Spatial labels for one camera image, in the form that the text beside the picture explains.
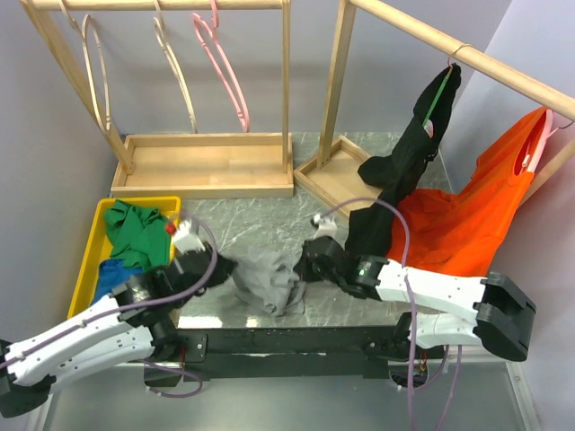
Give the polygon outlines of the grey tank top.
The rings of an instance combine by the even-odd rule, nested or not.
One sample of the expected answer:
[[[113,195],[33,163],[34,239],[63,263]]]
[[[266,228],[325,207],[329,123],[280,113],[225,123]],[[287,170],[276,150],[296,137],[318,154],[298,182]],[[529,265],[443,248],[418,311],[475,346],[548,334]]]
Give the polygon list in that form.
[[[273,317],[305,312],[306,282],[281,251],[249,249],[232,273],[234,294],[259,312]]]

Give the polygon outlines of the pink plastic hanger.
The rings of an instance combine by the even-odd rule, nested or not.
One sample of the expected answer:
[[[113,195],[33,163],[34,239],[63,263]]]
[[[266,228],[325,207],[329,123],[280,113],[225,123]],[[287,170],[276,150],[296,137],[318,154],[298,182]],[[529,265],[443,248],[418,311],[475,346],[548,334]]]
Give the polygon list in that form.
[[[248,105],[234,69],[217,36],[219,27],[217,2],[215,0],[208,2],[211,10],[211,23],[204,20],[198,13],[192,13],[194,32],[230,97],[242,131],[248,133],[251,128]]]

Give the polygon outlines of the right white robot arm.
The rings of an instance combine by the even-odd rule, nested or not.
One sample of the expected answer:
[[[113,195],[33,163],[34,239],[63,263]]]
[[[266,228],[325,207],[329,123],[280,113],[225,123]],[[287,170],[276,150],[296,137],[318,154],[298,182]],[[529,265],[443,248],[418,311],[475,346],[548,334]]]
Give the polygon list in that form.
[[[305,282],[329,281],[358,299],[423,306],[415,322],[394,334],[395,351],[414,357],[438,346],[481,346],[524,362],[535,303],[509,278],[451,276],[373,255],[354,256],[332,237],[306,241],[294,271]]]

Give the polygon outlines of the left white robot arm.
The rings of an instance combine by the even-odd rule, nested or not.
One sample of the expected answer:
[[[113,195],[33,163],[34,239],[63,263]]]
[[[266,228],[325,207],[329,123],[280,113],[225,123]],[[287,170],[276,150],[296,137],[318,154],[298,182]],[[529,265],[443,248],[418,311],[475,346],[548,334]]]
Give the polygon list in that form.
[[[171,313],[223,284],[236,261],[212,250],[188,251],[136,274],[83,312],[29,339],[1,342],[1,415],[15,418],[49,395],[117,364],[167,361],[179,352]]]

